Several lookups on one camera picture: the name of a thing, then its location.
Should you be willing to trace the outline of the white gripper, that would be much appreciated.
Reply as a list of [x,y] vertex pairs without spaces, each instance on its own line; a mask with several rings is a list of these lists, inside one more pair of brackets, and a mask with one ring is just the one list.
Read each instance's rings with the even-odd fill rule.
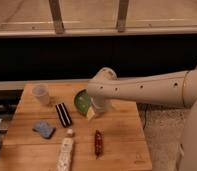
[[96,116],[96,113],[105,113],[112,108],[111,101],[104,98],[92,97],[91,103],[94,109],[92,107],[88,109],[86,115],[88,121],[92,120]]

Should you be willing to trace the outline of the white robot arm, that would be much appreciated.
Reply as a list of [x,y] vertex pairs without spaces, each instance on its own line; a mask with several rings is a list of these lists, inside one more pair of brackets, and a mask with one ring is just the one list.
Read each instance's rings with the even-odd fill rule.
[[105,67],[89,81],[86,90],[96,113],[106,112],[111,99],[189,108],[175,171],[197,171],[197,70],[121,80]]

